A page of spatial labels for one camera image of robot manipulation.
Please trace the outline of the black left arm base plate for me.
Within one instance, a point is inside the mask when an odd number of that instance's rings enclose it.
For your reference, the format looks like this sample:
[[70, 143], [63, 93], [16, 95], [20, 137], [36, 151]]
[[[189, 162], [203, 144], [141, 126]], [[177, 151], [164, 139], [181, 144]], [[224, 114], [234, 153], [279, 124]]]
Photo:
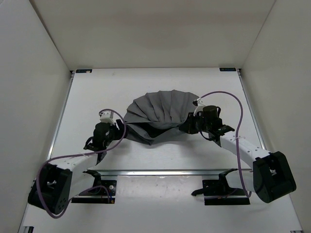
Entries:
[[114, 204], [117, 191], [117, 180], [102, 178], [102, 175], [95, 170], [84, 171], [87, 177], [92, 177], [92, 189], [71, 199], [72, 203], [83, 204]]

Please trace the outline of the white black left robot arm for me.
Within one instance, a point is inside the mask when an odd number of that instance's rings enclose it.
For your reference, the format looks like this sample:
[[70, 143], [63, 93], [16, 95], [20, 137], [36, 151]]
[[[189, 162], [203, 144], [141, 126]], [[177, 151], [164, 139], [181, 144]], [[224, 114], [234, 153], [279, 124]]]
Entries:
[[111, 142], [120, 143], [126, 137], [126, 126], [116, 123], [96, 124], [86, 141], [86, 153], [65, 155], [47, 160], [37, 172], [27, 202], [45, 210], [52, 218], [60, 218], [71, 199], [81, 193], [97, 193], [102, 187], [99, 173], [92, 170], [112, 150]]

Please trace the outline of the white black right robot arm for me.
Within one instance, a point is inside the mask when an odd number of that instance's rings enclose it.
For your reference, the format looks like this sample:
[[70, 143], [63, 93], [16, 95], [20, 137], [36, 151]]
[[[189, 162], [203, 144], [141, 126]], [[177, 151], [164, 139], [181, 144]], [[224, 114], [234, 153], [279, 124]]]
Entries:
[[189, 113], [179, 130], [187, 134], [207, 133], [207, 141], [232, 152], [238, 162], [245, 162], [249, 172], [231, 168], [218, 175], [218, 180], [192, 192], [192, 196], [206, 194], [224, 198], [237, 190], [256, 193], [265, 203], [270, 203], [296, 190], [296, 182], [286, 156], [254, 146], [238, 136], [237, 130], [223, 124], [220, 108], [214, 105], [200, 106]]

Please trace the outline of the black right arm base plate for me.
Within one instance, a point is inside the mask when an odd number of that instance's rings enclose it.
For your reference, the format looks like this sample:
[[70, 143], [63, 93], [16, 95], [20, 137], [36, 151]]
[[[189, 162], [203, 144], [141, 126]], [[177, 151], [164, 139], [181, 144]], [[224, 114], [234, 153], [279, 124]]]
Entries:
[[250, 200], [242, 188], [232, 188], [228, 185], [226, 176], [235, 171], [236, 168], [224, 171], [218, 175], [217, 180], [202, 180], [203, 187], [194, 190], [191, 195], [203, 195], [205, 206], [250, 205]]

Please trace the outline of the grey pleated skirt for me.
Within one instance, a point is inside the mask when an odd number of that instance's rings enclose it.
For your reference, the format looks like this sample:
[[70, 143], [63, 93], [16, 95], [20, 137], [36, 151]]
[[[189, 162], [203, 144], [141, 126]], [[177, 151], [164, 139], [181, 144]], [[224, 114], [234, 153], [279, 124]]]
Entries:
[[171, 90], [146, 93], [134, 99], [123, 118], [126, 139], [155, 145], [185, 134], [179, 126], [194, 112], [192, 102], [198, 98], [191, 92]]

